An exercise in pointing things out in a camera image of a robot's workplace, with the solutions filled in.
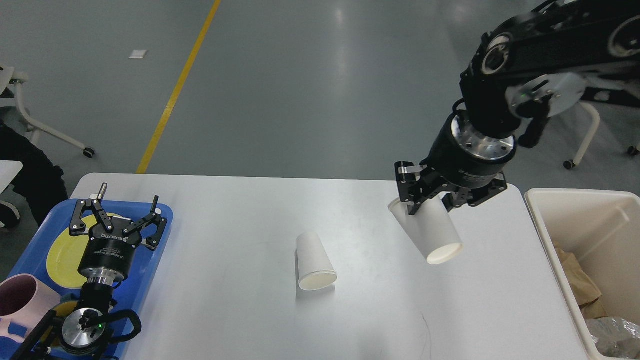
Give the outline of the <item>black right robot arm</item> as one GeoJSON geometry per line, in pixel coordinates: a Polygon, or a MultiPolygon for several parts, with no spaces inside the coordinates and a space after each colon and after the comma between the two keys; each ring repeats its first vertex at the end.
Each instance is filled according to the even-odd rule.
{"type": "Polygon", "coordinates": [[[590,78],[639,79],[637,0],[547,0],[483,34],[429,155],[394,164],[407,213],[440,194],[450,211],[505,191],[518,148],[534,148],[552,117],[595,100],[590,78]]]}

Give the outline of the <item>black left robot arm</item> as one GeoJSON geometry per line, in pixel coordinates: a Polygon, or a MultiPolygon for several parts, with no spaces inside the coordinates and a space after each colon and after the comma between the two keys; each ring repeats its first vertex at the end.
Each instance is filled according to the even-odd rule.
{"type": "Polygon", "coordinates": [[[3,360],[118,360],[142,332],[173,211],[106,189],[57,205],[2,281],[3,360]]]}

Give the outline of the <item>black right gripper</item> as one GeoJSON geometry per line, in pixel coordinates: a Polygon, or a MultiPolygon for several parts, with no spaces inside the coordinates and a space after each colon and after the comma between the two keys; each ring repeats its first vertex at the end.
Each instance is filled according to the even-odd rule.
{"type": "Polygon", "coordinates": [[[503,170],[514,159],[517,147],[514,135],[485,136],[474,128],[466,112],[453,112],[422,165],[394,163],[398,198],[411,216],[444,192],[441,202],[447,211],[464,205],[478,207],[507,189],[503,170]]]}

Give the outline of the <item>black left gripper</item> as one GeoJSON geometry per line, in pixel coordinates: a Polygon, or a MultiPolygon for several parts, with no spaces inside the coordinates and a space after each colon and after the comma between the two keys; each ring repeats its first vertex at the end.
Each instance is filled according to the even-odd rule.
{"type": "Polygon", "coordinates": [[[71,215],[69,235],[85,234],[89,229],[82,220],[82,216],[86,211],[92,212],[97,223],[104,228],[106,233],[89,233],[89,242],[87,242],[77,271],[87,279],[107,272],[114,276],[114,281],[125,281],[130,276],[137,248],[144,246],[150,251],[156,251],[169,221],[162,214],[156,212],[159,196],[155,195],[147,215],[131,222],[122,230],[122,235],[113,235],[114,224],[102,207],[102,200],[107,188],[108,183],[103,182],[95,198],[77,200],[71,215]],[[142,230],[149,226],[155,226],[156,231],[147,237],[142,236],[142,230]]]}

